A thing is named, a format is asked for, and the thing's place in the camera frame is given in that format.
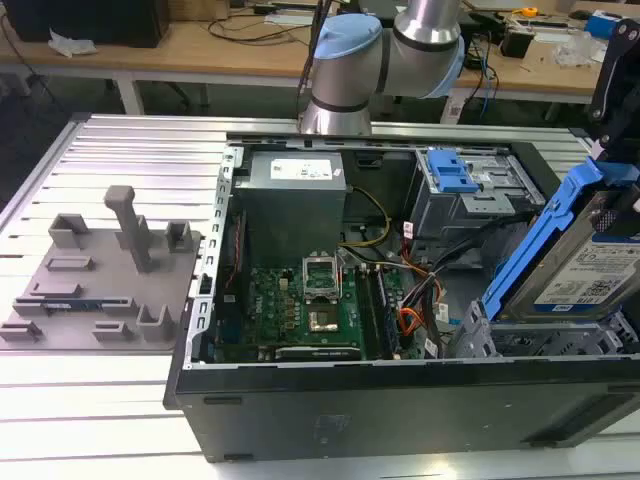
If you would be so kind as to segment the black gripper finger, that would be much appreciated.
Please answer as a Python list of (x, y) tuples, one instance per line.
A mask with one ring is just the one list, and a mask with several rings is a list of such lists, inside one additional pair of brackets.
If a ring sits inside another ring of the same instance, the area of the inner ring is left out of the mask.
[(591, 138), (606, 153), (639, 152), (639, 20), (613, 29), (588, 110)]
[(621, 193), (614, 205), (616, 213), (612, 225), (614, 236), (635, 236), (639, 233), (639, 183), (632, 183)]

